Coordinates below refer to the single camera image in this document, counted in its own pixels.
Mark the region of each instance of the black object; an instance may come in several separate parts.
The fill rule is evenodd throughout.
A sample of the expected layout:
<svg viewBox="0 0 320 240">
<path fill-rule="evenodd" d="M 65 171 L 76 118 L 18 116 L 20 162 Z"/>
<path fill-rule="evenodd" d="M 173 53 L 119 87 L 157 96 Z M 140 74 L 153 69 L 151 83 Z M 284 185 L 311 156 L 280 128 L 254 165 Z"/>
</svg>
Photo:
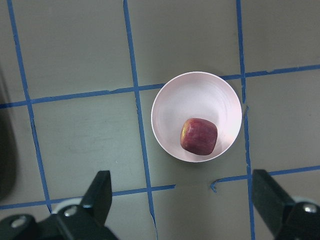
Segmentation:
<svg viewBox="0 0 320 240">
<path fill-rule="evenodd" d="M 252 201 L 275 240 L 320 240 L 320 207 L 295 202 L 265 170 L 253 171 Z"/>
<path fill-rule="evenodd" d="M 99 171 L 79 205 L 36 223 L 28 214 L 0 221 L 0 240 L 117 240 L 104 226 L 112 203 L 110 171 Z"/>
</svg>

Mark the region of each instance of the metal screw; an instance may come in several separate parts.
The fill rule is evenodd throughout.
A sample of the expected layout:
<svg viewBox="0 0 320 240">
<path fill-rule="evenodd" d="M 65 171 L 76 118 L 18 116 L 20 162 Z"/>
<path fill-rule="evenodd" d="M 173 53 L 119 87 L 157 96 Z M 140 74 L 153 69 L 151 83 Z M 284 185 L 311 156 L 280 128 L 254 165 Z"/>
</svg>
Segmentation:
<svg viewBox="0 0 320 240">
<path fill-rule="evenodd" d="M 303 209 L 307 213 L 315 214 L 317 212 L 317 206 L 312 203 L 306 203 L 303 205 Z"/>
<path fill-rule="evenodd" d="M 19 218 L 17 218 L 11 223 L 11 227 L 14 229 L 21 227 L 23 224 L 25 224 L 26 221 L 27 221 L 26 216 L 20 216 Z"/>
<path fill-rule="evenodd" d="M 66 217 L 71 217 L 75 215 L 76 212 L 77 212 L 77 206 L 71 206 L 67 210 L 65 210 L 64 215 Z"/>
</svg>

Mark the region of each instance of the apple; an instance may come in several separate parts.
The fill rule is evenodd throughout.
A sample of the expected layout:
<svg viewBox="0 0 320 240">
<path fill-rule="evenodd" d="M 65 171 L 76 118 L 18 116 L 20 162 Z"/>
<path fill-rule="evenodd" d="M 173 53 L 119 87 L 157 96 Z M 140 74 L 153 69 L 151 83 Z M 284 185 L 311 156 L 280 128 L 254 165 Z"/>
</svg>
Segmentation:
<svg viewBox="0 0 320 240">
<path fill-rule="evenodd" d="M 202 118 L 189 118 L 182 126 L 181 147 L 196 155 L 209 155 L 213 152 L 218 137 L 217 126 Z"/>
</svg>

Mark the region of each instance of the blue tape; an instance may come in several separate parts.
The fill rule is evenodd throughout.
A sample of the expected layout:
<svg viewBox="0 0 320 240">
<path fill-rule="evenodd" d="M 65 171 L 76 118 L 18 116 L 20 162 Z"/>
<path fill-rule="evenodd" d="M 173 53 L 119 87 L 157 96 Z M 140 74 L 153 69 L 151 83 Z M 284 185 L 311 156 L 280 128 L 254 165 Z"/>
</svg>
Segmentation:
<svg viewBox="0 0 320 240">
<path fill-rule="evenodd" d="M 219 76 L 220 78 L 222 78 L 223 80 L 236 80 L 236 79 L 240 79 L 241 75 L 240 74 L 235 74 L 235 75 L 225 75 L 225 76 Z"/>
<path fill-rule="evenodd" d="M 144 124 L 143 124 L 142 111 L 141 111 L 138 75 L 137 75 L 136 59 L 135 59 L 135 52 L 134 52 L 134 42 L 133 42 L 132 33 L 131 33 L 131 24 L 130 24 L 130 16 L 129 16 L 129 8 L 128 8 L 127 0 L 123 0 L 123 12 L 124 12 L 125 28 L 126 28 L 128 46 L 129 46 L 131 71 L 132 71 L 133 87 L 134 87 L 134 94 L 135 94 L 135 103 L 137 107 L 137 116 L 138 116 L 139 133 L 140 133 L 140 141 L 141 141 L 141 148 L 142 148 L 142 158 L 143 158 L 143 165 L 144 165 L 149 210 L 153 218 L 154 225 L 156 226 L 154 201 L 152 197 L 152 188 L 151 188 L 149 164 L 148 164 L 148 157 L 147 157 L 147 147 L 146 147 L 146 140 L 145 140 L 145 133 L 144 133 Z"/>
<path fill-rule="evenodd" d="M 320 165 L 299 167 L 299 168 L 285 169 L 285 170 L 278 170 L 278 171 L 270 171 L 269 174 L 271 176 L 275 176 L 275 175 L 295 174 L 295 173 L 303 173 L 303 172 L 310 172 L 310 171 L 317 171 L 317 170 L 320 170 Z"/>
<path fill-rule="evenodd" d="M 240 73 L 242 85 L 242 102 L 246 102 L 246 68 L 244 56 L 244 39 L 242 33 L 242 14 L 241 14 L 241 0 L 236 1 L 236 19 L 238 28 L 238 45 L 239 45 L 239 60 L 240 60 Z"/>
<path fill-rule="evenodd" d="M 133 91 L 134 91 L 133 87 L 125 87 L 125 88 L 119 88 L 112 91 L 101 90 L 101 91 L 73 93 L 73 94 L 60 95 L 60 96 L 47 96 L 47 97 L 31 99 L 30 101 L 32 104 L 38 104 L 38 103 L 47 103 L 47 102 L 69 100 L 69 99 L 97 97 L 97 96 L 104 96 L 104 95 L 110 95 L 110 94 L 129 93 Z"/>
<path fill-rule="evenodd" d="M 246 172 L 247 172 L 247 185 L 248 185 L 248 201 L 249 201 L 251 240 L 255 240 L 256 235 L 255 235 L 254 204 L 252 202 L 252 169 L 251 169 L 251 160 L 250 160 L 248 111 L 249 111 L 249 107 L 247 106 L 245 113 L 244 113 L 245 161 L 246 161 L 246 165 L 247 165 Z"/>
<path fill-rule="evenodd" d="M 294 73 L 294 72 L 310 71 L 310 70 L 318 70 L 318 69 L 320 69 L 320 64 L 280 68 L 280 69 L 275 69 L 273 71 L 254 71 L 254 72 L 246 73 L 245 76 L 250 78 L 250 77 L 258 77 L 258 76 L 265 76 L 265 75 L 286 74 L 286 73 Z"/>
<path fill-rule="evenodd" d="M 51 204 L 59 204 L 63 201 L 70 200 L 70 199 L 77 199 L 77 198 L 83 198 L 83 196 L 74 196 L 74 197 L 66 197 L 66 198 L 58 198 L 58 199 L 51 199 Z"/>
<path fill-rule="evenodd" d="M 17 57 L 17 61 L 18 61 L 24 96 L 25 96 L 27 109 L 28 109 L 28 113 L 29 113 L 29 118 L 30 118 L 32 136 L 33 136 L 33 141 L 34 141 L 34 146 L 35 146 L 35 151 L 36 151 L 36 158 L 37 158 L 37 163 L 38 163 L 41 182 L 42 182 L 42 188 L 43 188 L 44 197 L 45 197 L 47 207 L 51 212 L 52 208 L 51 208 L 51 203 L 50 203 L 49 191 L 48 191 L 48 187 L 47 187 L 44 166 L 43 166 L 42 157 L 41 157 L 41 153 L 40 153 L 40 147 L 39 147 L 39 142 L 38 142 L 38 137 L 37 137 L 35 121 L 34 121 L 34 111 L 32 108 L 32 104 L 30 102 L 30 96 L 29 96 L 29 92 L 28 92 L 27 78 L 26 78 L 24 62 L 23 62 L 21 48 L 20 48 L 18 30 L 17 30 L 15 13 L 14 13 L 12 1 L 7 0 L 7 5 L 8 5 L 8 11 L 9 11 L 9 16 L 10 16 L 10 21 L 11 21 L 12 32 L 13 32 L 13 39 L 15 42 L 16 57 Z"/>
<path fill-rule="evenodd" d="M 40 206 L 40 205 L 46 205 L 46 204 L 47 204 L 46 201 L 33 201 L 33 202 L 8 204 L 8 205 L 0 206 L 0 210 L 33 207 L 33 206 Z"/>
<path fill-rule="evenodd" d="M 20 106 L 25 106 L 27 104 L 28 104 L 27 101 L 16 101 L 16 102 L 3 103 L 3 104 L 0 104 L 0 109 L 20 107 Z"/>
<path fill-rule="evenodd" d="M 151 189 L 152 191 L 161 191 L 161 190 L 174 189 L 175 187 L 176 185 L 173 184 L 173 185 L 165 185 L 165 186 L 153 186 Z"/>
<path fill-rule="evenodd" d="M 248 179 L 248 175 L 228 176 L 228 177 L 215 180 L 213 183 L 211 183 L 210 188 L 214 193 L 217 193 L 217 190 L 216 190 L 217 183 L 225 183 L 225 182 L 232 182 L 232 181 L 239 181 L 239 180 L 246 180 L 246 179 Z"/>
<path fill-rule="evenodd" d="M 164 85 L 165 85 L 165 83 L 144 85 L 144 86 L 139 86 L 139 90 L 144 91 L 144 90 L 161 89 Z"/>
<path fill-rule="evenodd" d="M 115 191 L 112 193 L 112 196 L 122 196 L 122 195 L 129 195 L 129 194 L 139 194 L 139 193 L 146 193 L 146 188 L 139 188 L 139 189 L 132 189 L 132 190 L 124 190 L 124 191 Z"/>
</svg>

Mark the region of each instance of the grid of blue tape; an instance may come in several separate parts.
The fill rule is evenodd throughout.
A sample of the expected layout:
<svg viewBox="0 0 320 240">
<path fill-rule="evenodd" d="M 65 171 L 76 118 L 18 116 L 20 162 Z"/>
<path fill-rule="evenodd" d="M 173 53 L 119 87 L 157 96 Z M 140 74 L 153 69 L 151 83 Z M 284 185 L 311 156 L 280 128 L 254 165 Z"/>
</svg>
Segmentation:
<svg viewBox="0 0 320 240">
<path fill-rule="evenodd" d="M 44 171 L 44 167 L 43 167 L 43 163 L 42 163 L 40 147 L 39 147 L 39 143 L 38 143 L 37 130 L 36 130 L 35 123 L 34 123 L 33 104 L 54 102 L 54 101 L 61 101 L 61 100 L 68 100 L 68 99 L 75 99 L 75 98 L 88 98 L 88 97 L 94 97 L 94 96 L 134 92 L 135 99 L 136 99 L 136 106 L 137 106 L 137 116 L 138 116 L 138 124 L 139 124 L 140 141 L 141 141 L 141 147 L 142 147 L 144 172 L 145 172 L 145 178 L 146 178 L 146 188 L 117 191 L 117 192 L 113 192 L 112 195 L 113 196 L 121 196 L 121 195 L 129 195 L 129 194 L 136 194 L 136 193 L 147 193 L 148 202 L 149 202 L 149 210 L 150 210 L 150 213 L 151 213 L 153 220 L 155 222 L 155 213 L 154 213 L 152 192 L 174 189 L 175 185 L 164 185 L 164 186 L 157 186 L 157 187 L 151 186 L 147 148 L 146 148 L 146 140 L 145 140 L 144 125 L 143 125 L 143 120 L 142 120 L 142 110 L 141 110 L 141 103 L 140 103 L 140 91 L 160 89 L 164 86 L 164 83 L 143 85 L 143 86 L 139 86 L 139 84 L 138 84 L 136 60 L 135 60 L 135 53 L 134 53 L 134 43 L 133 43 L 133 38 L 132 38 L 132 33 L 131 33 L 130 15 L 129 15 L 127 0 L 123 1 L 123 12 L 124 12 L 124 18 L 125 18 L 125 25 L 126 25 L 126 32 L 127 32 L 128 46 L 129 46 L 129 54 L 130 54 L 130 61 L 131 61 L 133 87 L 119 88 L 119 89 L 116 89 L 113 91 L 108 91 L 108 90 L 91 91 L 91 92 L 59 95 L 59 96 L 41 97 L 41 98 L 35 98 L 35 99 L 31 99 L 29 96 L 29 92 L 28 92 L 28 83 L 27 83 L 27 79 L 26 79 L 26 75 L 25 75 L 24 62 L 23 62 L 23 57 L 22 57 L 22 53 L 21 53 L 21 49 L 20 49 L 20 42 L 19 42 L 19 36 L 18 36 L 18 30 L 17 30 L 17 26 L 16 26 L 16 20 L 15 20 L 15 14 L 14 14 L 12 0 L 7 0 L 7 6 L 8 6 L 10 21 L 11 21 L 13 37 L 14 37 L 14 41 L 15 41 L 16 56 L 17 56 L 17 61 L 18 61 L 18 66 L 19 66 L 19 71 L 20 71 L 25 100 L 0 104 L 0 109 L 14 108 L 14 107 L 19 107 L 19 106 L 27 106 L 45 200 L 44 201 L 34 201 L 34 202 L 1 205 L 0 210 L 47 205 L 48 209 L 51 211 L 52 210 L 51 204 L 60 203 L 64 200 L 68 199 L 68 198 L 50 199 L 49 191 L 48 191 L 48 187 L 47 187 L 47 182 L 46 182 L 46 177 L 45 177 L 45 171 Z M 225 75 L 225 76 L 220 76 L 220 77 L 226 81 L 238 80 L 238 79 L 241 80 L 243 104 L 246 104 L 246 101 L 247 101 L 247 98 L 246 98 L 246 78 L 320 69 L 320 64 L 316 64 L 316 65 L 307 65 L 307 66 L 299 66 L 299 67 L 280 68 L 280 69 L 275 69 L 273 71 L 246 72 L 244 46 L 243 46 L 243 33 L 242 33 L 241 0 L 236 0 L 236 15 L 237 15 L 237 28 L 238 28 L 240 74 Z M 245 138 L 247 174 L 246 175 L 239 175 L 239 176 L 225 177 L 223 179 L 218 180 L 217 182 L 222 183 L 222 182 L 247 180 L 248 202 L 249 202 L 249 213 L 250 213 L 250 231 L 251 231 L 251 239 L 254 240 L 255 239 L 255 221 L 254 221 L 253 203 L 251 200 L 252 169 L 251 169 L 251 160 L 250 160 L 249 123 L 248 123 L 248 114 L 247 113 L 248 113 L 248 111 L 246 111 L 245 116 L 244 116 L 244 138 Z M 316 171 L 316 170 L 320 170 L 320 165 L 271 171 L 269 173 L 272 176 L 275 176 L 275 175 L 285 175 L 285 174 L 301 173 L 301 172 Z"/>
</svg>

